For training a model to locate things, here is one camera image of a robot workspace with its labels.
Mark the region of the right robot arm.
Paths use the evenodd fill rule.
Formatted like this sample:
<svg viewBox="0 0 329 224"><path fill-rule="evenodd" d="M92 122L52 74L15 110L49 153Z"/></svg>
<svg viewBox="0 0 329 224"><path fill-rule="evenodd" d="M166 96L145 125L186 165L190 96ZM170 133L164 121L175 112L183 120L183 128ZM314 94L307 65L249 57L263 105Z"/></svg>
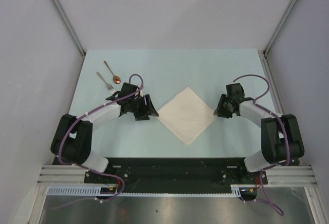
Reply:
<svg viewBox="0 0 329 224"><path fill-rule="evenodd" d="M296 116L275 113L258 104L253 98L245 97L240 83L226 86L214 115L232 118L234 115L248 119L261 129L261 148L244 159L245 166L237 170L242 183L250 183L260 170L276 165L290 164L304 156L305 148Z"/></svg>

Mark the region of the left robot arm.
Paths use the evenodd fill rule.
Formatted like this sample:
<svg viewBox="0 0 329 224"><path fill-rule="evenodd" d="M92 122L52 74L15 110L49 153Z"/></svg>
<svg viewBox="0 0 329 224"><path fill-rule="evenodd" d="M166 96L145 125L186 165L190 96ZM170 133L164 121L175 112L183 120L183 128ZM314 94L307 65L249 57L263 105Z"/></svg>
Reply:
<svg viewBox="0 0 329 224"><path fill-rule="evenodd" d="M61 117L50 151L61 163L72 163L96 171L96 177L104 183L112 180L114 171L108 167L108 159L92 150L93 133L110 120L132 113L136 121L158 117L150 95L143 94L143 86L124 83L120 91L106 98L99 107L80 117L65 114Z"/></svg>

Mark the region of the white cloth napkin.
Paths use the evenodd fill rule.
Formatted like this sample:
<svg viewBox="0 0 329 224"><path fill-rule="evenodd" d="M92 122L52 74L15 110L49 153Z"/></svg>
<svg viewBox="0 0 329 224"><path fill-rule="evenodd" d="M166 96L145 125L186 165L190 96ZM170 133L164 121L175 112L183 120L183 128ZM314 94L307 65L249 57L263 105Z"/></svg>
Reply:
<svg viewBox="0 0 329 224"><path fill-rule="evenodd" d="M213 110L189 87L158 111L157 119L185 146L215 120Z"/></svg>

